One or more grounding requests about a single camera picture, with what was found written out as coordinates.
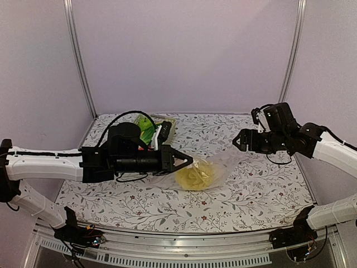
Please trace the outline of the toy napa cabbage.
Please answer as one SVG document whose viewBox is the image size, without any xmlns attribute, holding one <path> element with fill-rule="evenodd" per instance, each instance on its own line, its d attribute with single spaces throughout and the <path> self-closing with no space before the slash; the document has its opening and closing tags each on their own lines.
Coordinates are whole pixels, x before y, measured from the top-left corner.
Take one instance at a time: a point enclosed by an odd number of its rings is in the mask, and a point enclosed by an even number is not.
<svg viewBox="0 0 357 268">
<path fill-rule="evenodd" d="M 198 159 L 179 170 L 175 175 L 175 182 L 183 190 L 201 191 L 213 186 L 217 177 L 218 168 L 212 161 Z"/>
</svg>

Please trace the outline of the clear zip top bag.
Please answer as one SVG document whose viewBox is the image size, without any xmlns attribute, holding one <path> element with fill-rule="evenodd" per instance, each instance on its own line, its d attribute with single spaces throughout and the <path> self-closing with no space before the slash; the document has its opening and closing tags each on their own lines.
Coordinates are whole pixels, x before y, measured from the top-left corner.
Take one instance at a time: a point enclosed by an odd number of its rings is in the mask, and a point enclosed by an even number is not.
<svg viewBox="0 0 357 268">
<path fill-rule="evenodd" d="M 155 176 L 149 184 L 170 190 L 201 191 L 218 187 L 237 168 L 244 154 L 237 149 L 228 149 L 213 156 L 195 156 L 192 164 L 172 174 Z"/>
</svg>

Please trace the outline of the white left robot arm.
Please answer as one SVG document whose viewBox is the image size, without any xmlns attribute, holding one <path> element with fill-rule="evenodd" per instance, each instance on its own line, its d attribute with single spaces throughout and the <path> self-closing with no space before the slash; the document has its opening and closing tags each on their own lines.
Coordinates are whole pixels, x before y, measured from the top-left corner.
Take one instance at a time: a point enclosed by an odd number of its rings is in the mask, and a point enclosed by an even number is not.
<svg viewBox="0 0 357 268">
<path fill-rule="evenodd" d="M 82 183 L 114 180 L 125 173 L 172 174 L 193 158 L 165 144 L 171 123 L 164 121 L 150 145 L 141 140 L 140 127 L 122 122 L 107 129 L 108 138 L 93 147 L 67 151 L 31 151 L 1 142 L 1 202 L 24 208 L 54 230 L 55 238 L 82 248 L 97 248 L 104 233 L 94 226 L 80 227 L 75 212 L 59 207 L 34 190 L 27 179 L 60 179 Z"/>
</svg>

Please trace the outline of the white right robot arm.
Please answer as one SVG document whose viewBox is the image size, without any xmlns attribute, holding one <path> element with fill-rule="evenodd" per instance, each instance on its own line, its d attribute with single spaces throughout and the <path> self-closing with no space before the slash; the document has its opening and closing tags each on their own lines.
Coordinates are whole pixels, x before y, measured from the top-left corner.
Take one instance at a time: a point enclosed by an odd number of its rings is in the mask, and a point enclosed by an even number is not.
<svg viewBox="0 0 357 268">
<path fill-rule="evenodd" d="M 326 126 L 314 123 L 300 125 L 288 103 L 266 104 L 251 111 L 257 129 L 242 129 L 232 144 L 240 151 L 266 156 L 285 151 L 326 162 L 356 177 L 356 147 L 338 138 Z M 299 212 L 290 228 L 279 228 L 269 234 L 273 248 L 304 243 L 317 238 L 316 231 L 337 223 L 356 219 L 356 195 L 329 203 L 311 205 Z"/>
</svg>

